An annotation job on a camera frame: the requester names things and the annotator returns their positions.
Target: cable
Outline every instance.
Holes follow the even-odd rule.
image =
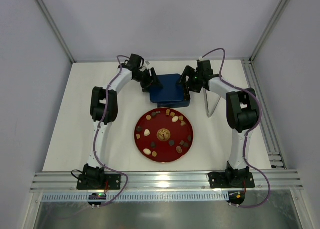
[[[257,207],[260,207],[262,206],[263,204],[265,204],[268,199],[270,198],[270,195],[271,195],[271,185],[270,185],[270,182],[269,182],[269,179],[267,178],[266,174],[264,174],[261,170],[259,170],[258,168],[254,167],[253,165],[251,165],[248,160],[246,159],[246,149],[247,149],[247,143],[248,143],[248,135],[250,132],[252,132],[255,128],[257,128],[257,126],[260,124],[261,122],[261,118],[262,118],[262,106],[260,104],[260,102],[258,101],[258,99],[256,98],[255,95],[253,95],[250,91],[246,90],[246,89],[242,89],[240,87],[237,87],[237,86],[234,86],[232,85],[231,83],[225,81],[222,77],[222,69],[224,67],[224,64],[225,64],[225,60],[226,60],[226,50],[224,48],[217,48],[217,49],[214,49],[212,51],[209,51],[207,54],[205,54],[202,58],[208,56],[209,54],[213,53],[213,52],[216,52],[216,51],[223,51],[223,59],[222,59],[222,63],[221,63],[221,67],[220,67],[220,71],[219,71],[219,78],[220,78],[220,81],[223,82],[224,84],[226,84],[227,86],[229,87],[232,87],[236,90],[239,90],[239,91],[242,91],[242,92],[245,92],[247,93],[250,97],[252,97],[255,102],[257,103],[258,105],[258,108],[259,108],[259,118],[258,118],[258,121],[256,122],[256,124],[251,128],[249,129],[246,133],[245,133],[245,138],[244,138],[244,143],[243,143],[243,160],[245,161],[245,163],[248,165],[248,167],[256,170],[257,172],[259,172],[266,180],[266,183],[268,184],[268,194],[266,196],[266,198],[260,202],[259,204],[257,205],[236,205],[236,204],[233,204],[231,203],[233,206],[235,207],[239,207],[239,208],[246,208],[246,209],[250,209],[250,208],[257,208]]]
[[[127,184],[128,184],[128,180],[129,180],[129,177],[128,177],[127,174],[125,174],[125,173],[123,173],[123,172],[121,172],[121,171],[117,171],[117,170],[111,169],[110,167],[107,167],[106,164],[103,164],[103,163],[100,161],[99,157],[97,156],[97,151],[96,151],[97,137],[98,137],[98,133],[99,133],[100,128],[101,128],[100,125],[101,125],[101,123],[105,120],[105,117],[106,117],[106,115],[107,115],[107,108],[108,108],[108,91],[109,91],[109,89],[110,89],[110,87],[111,87],[111,84],[120,76],[120,74],[122,73],[122,70],[123,70],[122,64],[121,64],[121,62],[120,62],[120,57],[128,58],[127,56],[124,56],[124,55],[118,55],[118,56],[116,57],[117,60],[118,60],[119,65],[120,65],[120,71],[119,71],[119,73],[110,81],[109,85],[108,85],[108,86],[106,87],[106,89],[105,89],[105,107],[104,107],[104,111],[103,111],[102,118],[101,118],[101,120],[100,120],[99,123],[98,123],[97,129],[96,129],[96,132],[95,132],[95,135],[94,135],[94,139],[93,139],[93,154],[94,154],[94,157],[95,157],[96,161],[97,161],[102,167],[104,167],[105,169],[107,169],[107,170],[109,170],[109,171],[112,171],[112,172],[114,172],[114,173],[118,173],[118,174],[124,176],[124,177],[125,177],[125,184],[124,184],[124,186],[122,187],[122,189],[119,191],[119,193],[114,196],[114,198],[112,198],[111,200],[109,200],[109,201],[101,204],[100,207],[105,207],[105,206],[111,204],[115,199],[117,199],[117,198],[120,196],[120,194],[125,190],[125,188],[126,188],[126,186],[127,186]]]
[[[71,175],[72,175],[75,179],[79,180],[79,177],[77,177],[77,176],[74,174],[74,172],[79,172],[79,173],[81,173],[81,174],[83,174],[83,172],[80,171],[80,170],[72,170],[72,171],[71,171]]]
[[[117,60],[118,60],[118,62],[119,62],[119,65],[120,65],[120,71],[119,71],[119,73],[113,78],[113,80],[109,83],[109,85],[106,87],[106,90],[105,90],[105,101],[106,101],[106,102],[105,102],[105,108],[104,108],[104,111],[103,111],[102,118],[101,118],[101,120],[100,120],[99,123],[98,123],[96,133],[95,133],[95,135],[94,135],[94,140],[93,140],[93,153],[94,153],[94,157],[95,157],[96,161],[97,161],[102,167],[104,167],[105,169],[107,169],[107,170],[109,170],[109,171],[112,171],[112,172],[114,172],[114,173],[118,173],[118,174],[120,174],[120,175],[125,176],[126,180],[125,180],[125,184],[124,184],[123,188],[119,191],[119,193],[118,193],[117,195],[115,195],[115,197],[112,198],[111,200],[109,200],[109,201],[101,204],[99,207],[105,207],[105,206],[111,204],[115,199],[117,199],[117,198],[120,196],[120,194],[124,191],[124,189],[126,188],[126,186],[127,186],[127,184],[128,184],[128,180],[129,180],[129,177],[128,177],[127,174],[125,174],[125,173],[123,173],[123,172],[121,172],[121,171],[117,171],[117,170],[111,169],[111,168],[107,167],[106,164],[103,164],[103,163],[100,161],[100,159],[97,157],[97,151],[96,151],[96,141],[97,141],[97,137],[98,137],[99,130],[100,130],[100,128],[101,128],[100,125],[101,125],[101,122],[105,119],[106,114],[107,114],[107,108],[108,108],[108,90],[109,90],[111,84],[119,77],[119,75],[121,74],[122,69],[123,69],[123,68],[122,68],[122,65],[121,65],[121,62],[120,62],[120,59],[119,59],[120,57],[129,58],[129,57],[125,56],[125,55],[118,55],[118,56],[116,57]],[[71,171],[71,175],[72,175],[74,178],[76,178],[77,180],[78,180],[79,178],[78,178],[76,175],[74,175],[74,172],[80,172],[80,173],[83,174],[83,172],[80,171],[80,170],[77,170],[77,169],[72,170],[72,171]],[[59,217],[59,216],[53,216],[53,215],[51,215],[51,212],[52,212],[52,208],[51,208],[50,211],[49,211],[49,212],[47,213],[47,215],[45,216],[45,218],[44,218],[44,220],[43,220],[40,228],[43,228],[43,225],[46,223],[46,221],[47,221],[47,219],[48,219],[48,216],[53,217],[53,218],[56,219],[56,220],[67,220],[67,219],[70,219],[70,218],[72,218],[72,217],[74,217],[74,216],[82,213],[83,211],[85,211],[85,210],[87,210],[87,209],[89,209],[89,208],[92,208],[92,207],[91,207],[91,206],[90,206],[90,207],[89,207],[89,206],[86,206],[86,207],[82,208],[81,210],[77,211],[76,213],[74,213],[74,214],[72,214],[72,215],[70,215],[70,216],[67,216],[67,217]]]
[[[246,186],[246,181],[245,180],[243,181],[243,187],[244,187],[243,194],[246,194],[247,193],[247,186]]]

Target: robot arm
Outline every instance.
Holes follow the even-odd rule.
[[[105,169],[97,162],[97,159],[104,158],[104,151],[106,149],[108,134],[112,123],[118,116],[118,94],[122,88],[131,80],[140,82],[143,92],[149,92],[150,86],[162,87],[155,69],[151,68],[142,70],[144,59],[132,54],[130,59],[126,63],[121,64],[121,68],[118,68],[117,75],[110,81],[110,83],[104,87],[95,87],[92,90],[90,114],[93,119],[93,143],[95,143],[95,152],[91,149],[91,153],[87,164],[84,165],[81,174],[78,177],[78,190],[93,190],[103,189],[106,182]],[[104,120],[103,118],[106,103],[103,101],[107,97],[107,109]],[[112,183],[110,179],[112,175],[109,175],[108,181]]]
[[[230,100],[230,96],[233,95],[235,100],[237,100],[236,97],[237,97],[238,93],[241,94],[242,92],[226,85],[225,83],[223,83],[220,80],[219,77],[212,78],[209,81],[209,91],[218,94],[220,97],[222,97],[223,99],[225,99],[227,101],[227,120],[228,120],[229,126],[232,128],[232,148],[231,148],[231,154],[230,154],[228,164],[234,170],[245,169],[248,166],[244,160],[244,157],[243,157],[245,134],[248,132],[248,130],[251,127],[249,126],[250,128],[243,130],[243,127],[238,126],[236,129],[235,119],[232,118],[234,116],[234,114],[232,113],[233,108],[229,108],[232,106],[232,105],[230,105],[230,104],[232,104],[232,102]],[[236,101],[234,104],[237,104],[239,106],[238,109],[240,109],[242,111],[240,100],[239,100],[239,102]],[[253,122],[250,123],[250,125],[252,125],[252,127],[255,125],[255,122],[257,122],[256,120],[253,120]],[[247,150],[245,150],[245,157],[247,159],[248,159],[248,154],[249,154],[250,138],[251,138],[252,133],[253,133],[253,131],[249,132],[249,134],[247,136],[247,143],[246,143]]]
[[[178,84],[187,80],[190,91],[200,93],[202,88],[218,94],[226,100],[226,117],[232,128],[232,149],[225,172],[209,173],[210,187],[241,188],[245,181],[247,188],[255,187],[252,173],[244,160],[244,146],[246,140],[245,158],[248,159],[250,138],[259,118],[259,108],[256,101],[247,93],[239,91],[222,82],[218,74],[214,74],[209,60],[197,61],[197,69],[187,66]],[[246,89],[256,95],[252,88]]]
[[[127,83],[129,83],[131,80],[132,80],[132,72],[129,69],[122,68],[121,73],[120,73],[120,69],[118,69],[117,76],[115,76],[111,80],[112,81],[111,85],[104,86],[103,88],[95,87],[92,91],[92,98],[91,98],[92,110],[91,111],[92,111],[92,118],[93,118],[93,137],[94,137],[105,109],[104,108],[105,105],[100,103],[100,99],[106,98],[106,89],[108,88],[107,115],[105,117],[104,123],[100,124],[100,130],[95,141],[96,156],[98,158],[104,158],[103,152],[105,151],[104,149],[107,146],[108,134],[112,126],[112,122],[116,120],[118,115],[117,96],[122,90],[122,88],[124,88],[124,86]],[[99,163],[96,160],[93,150],[91,150],[87,164],[93,168],[100,167]]]

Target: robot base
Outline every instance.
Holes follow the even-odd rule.
[[[84,165],[79,175],[78,190],[120,190],[121,175],[105,173],[103,168]]]
[[[226,177],[225,172],[210,172],[209,183],[211,189],[232,189],[232,188],[243,188],[243,182],[245,182],[246,188],[255,188],[254,177],[251,172],[249,172],[248,177],[240,180],[237,185],[230,184],[230,181]]]

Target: metal rod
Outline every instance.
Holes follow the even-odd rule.
[[[209,113],[209,103],[208,103],[207,89],[203,89],[203,95],[204,95],[204,104],[205,104],[206,115],[207,115],[208,118],[210,118],[215,113],[215,111],[217,109],[217,106],[218,106],[218,104],[220,102],[221,96],[219,96],[219,99],[216,102],[216,104],[214,105],[212,112]]]
[[[251,62],[254,62],[257,58],[258,53],[260,52],[261,48],[266,43],[267,39],[271,35],[273,29],[277,25],[280,17],[282,16],[283,12],[285,11],[287,5],[289,4],[290,0],[280,0],[279,4],[277,5],[271,19],[269,20],[266,28],[264,29],[262,36],[260,37],[255,49],[253,50],[252,56],[250,58]]]
[[[267,146],[268,152],[278,152],[281,155],[283,166],[286,168],[287,157],[280,146],[278,135],[274,128],[274,120],[268,111],[268,105],[265,101],[264,93],[260,87],[258,77],[255,73],[254,63],[250,63],[248,60],[242,60],[242,67],[246,76],[249,87],[253,88],[256,92],[258,99],[262,105],[263,117],[261,121],[261,129],[264,142]]]
[[[44,15],[44,18],[46,19],[46,21],[48,22],[50,28],[52,29],[55,37],[57,38],[57,40],[59,41],[60,45],[62,46],[62,49],[64,50],[66,56],[69,58],[70,62],[73,64],[75,63],[75,59],[72,56],[64,38],[62,37],[54,19],[52,18],[52,16],[49,13],[49,10],[46,6],[46,4],[44,3],[43,0],[35,0],[35,2],[37,3],[40,11],[42,12],[42,14]]]

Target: red wire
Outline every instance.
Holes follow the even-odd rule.
[[[243,194],[246,194],[247,186],[246,186],[246,181],[245,180],[243,181],[243,187],[244,187],[244,193]]]
[[[106,183],[105,183],[105,188],[104,188],[104,194],[107,193],[108,188],[109,188],[108,186],[109,186],[109,181],[106,181]]]

